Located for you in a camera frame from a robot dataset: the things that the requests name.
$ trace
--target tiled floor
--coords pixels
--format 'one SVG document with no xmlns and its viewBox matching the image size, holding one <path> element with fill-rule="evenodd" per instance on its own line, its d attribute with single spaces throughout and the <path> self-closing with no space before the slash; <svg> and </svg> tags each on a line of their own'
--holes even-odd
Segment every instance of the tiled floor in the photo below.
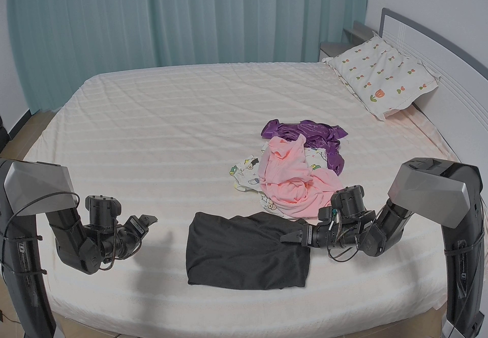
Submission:
<svg viewBox="0 0 488 338">
<path fill-rule="evenodd" d="M 10 141 L 5 149 L 0 153 L 0 157 L 22 160 L 30 147 L 34 144 L 47 124 L 52 120 L 54 114 L 51 112 L 36 113 L 24 125 L 15 138 Z M 342 335 L 342 338 L 438 338 L 441 335 L 441 317 L 446 309 L 444 305 L 440 310 L 430 309 L 429 311 L 416 317 L 378 326 L 370 330 L 359 333 Z M 15 313 L 14 306 L 10 300 L 7 287 L 0 280 L 0 310 L 3 315 L 10 319 L 19 321 Z M 83 326 L 80 323 L 69 320 L 65 317 L 56 315 L 56 318 L 63 326 L 66 338 L 109 338 L 118 336 L 117 333 L 108 331 L 98 331 Z M 0 322 L 0 337 L 22 338 L 23 330 L 19 323 L 14 323 L 6 318 Z M 119 338 L 131 338 L 127 335 L 119 335 Z"/>
</svg>

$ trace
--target robotic arm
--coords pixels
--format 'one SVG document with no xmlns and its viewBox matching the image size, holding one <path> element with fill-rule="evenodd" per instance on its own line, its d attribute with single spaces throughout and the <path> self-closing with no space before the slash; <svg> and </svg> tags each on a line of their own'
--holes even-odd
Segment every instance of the robotic arm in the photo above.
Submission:
<svg viewBox="0 0 488 338">
<path fill-rule="evenodd" d="M 154 216 L 131 216 L 118 224 L 119 201 L 90 195 L 85 200 L 90 224 L 82 225 L 68 169 L 49 163 L 0 158 L 0 239 L 2 274 L 25 338 L 64 338 L 54 320 L 40 266 L 36 214 L 45 213 L 61 261 L 86 274 L 109 270 L 141 247 Z M 101 268 L 102 263 L 110 263 Z"/>
<path fill-rule="evenodd" d="M 283 235 L 281 242 L 304 247 L 355 248 L 381 256 L 402 237 L 414 213 L 442 226 L 447 273 L 448 308 L 443 338 L 473 338 L 484 315 L 479 311 L 484 272 L 483 188 L 476 166 L 433 158 L 413 158 L 401 165 L 378 217 L 363 205 L 360 185 L 336 192 L 331 207 L 319 210 L 318 225 Z"/>
</svg>

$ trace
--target folded black garment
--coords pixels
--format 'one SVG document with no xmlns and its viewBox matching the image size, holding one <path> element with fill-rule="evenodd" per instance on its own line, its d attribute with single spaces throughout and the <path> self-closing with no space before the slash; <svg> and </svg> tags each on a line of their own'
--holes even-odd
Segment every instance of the folded black garment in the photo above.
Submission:
<svg viewBox="0 0 488 338">
<path fill-rule="evenodd" d="M 229 289 L 305 286 L 310 249 L 280 242 L 281 235 L 301 230 L 305 223 L 266 212 L 232 219 L 196 213 L 186 244 L 188 284 Z"/>
</svg>

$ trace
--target purple garment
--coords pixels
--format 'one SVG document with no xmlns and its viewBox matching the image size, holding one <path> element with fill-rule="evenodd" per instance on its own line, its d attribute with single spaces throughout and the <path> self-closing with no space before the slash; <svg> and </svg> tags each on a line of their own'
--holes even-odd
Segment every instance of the purple garment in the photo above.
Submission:
<svg viewBox="0 0 488 338">
<path fill-rule="evenodd" d="M 344 159 L 339 154 L 339 139 L 347 136 L 347 132 L 336 125 L 303 120 L 300 124 L 282 124 L 277 119 L 269 121 L 261 132 L 264 139 L 279 136 L 286 141 L 295 141 L 302 134 L 307 141 L 303 145 L 307 148 L 325 148 L 327 152 L 327 167 L 337 175 L 344 169 Z"/>
</svg>

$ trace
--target mattress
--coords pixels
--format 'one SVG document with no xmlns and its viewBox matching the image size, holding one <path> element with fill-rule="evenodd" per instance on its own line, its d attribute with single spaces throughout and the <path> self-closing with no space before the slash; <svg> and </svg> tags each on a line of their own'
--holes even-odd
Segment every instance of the mattress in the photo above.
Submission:
<svg viewBox="0 0 488 338">
<path fill-rule="evenodd" d="M 198 211 L 247 216 L 262 208 L 233 187 L 230 167 L 263 145 L 270 119 L 340 125 L 344 185 L 361 184 L 378 210 L 402 162 L 453 154 L 413 107 L 377 121 L 322 63 L 165 67 L 89 79 L 60 109 L 26 160 L 69 168 L 75 191 L 109 195 L 155 215 L 141 250 L 108 272 L 62 264 L 39 216 L 52 309 L 140 337 L 333 337 L 412 317 L 447 299 L 441 228 L 414 215 L 383 256 L 347 263 L 311 250 L 304 288 L 236 291 L 188 285 L 188 226 Z M 85 208 L 79 213 L 88 223 Z"/>
</svg>

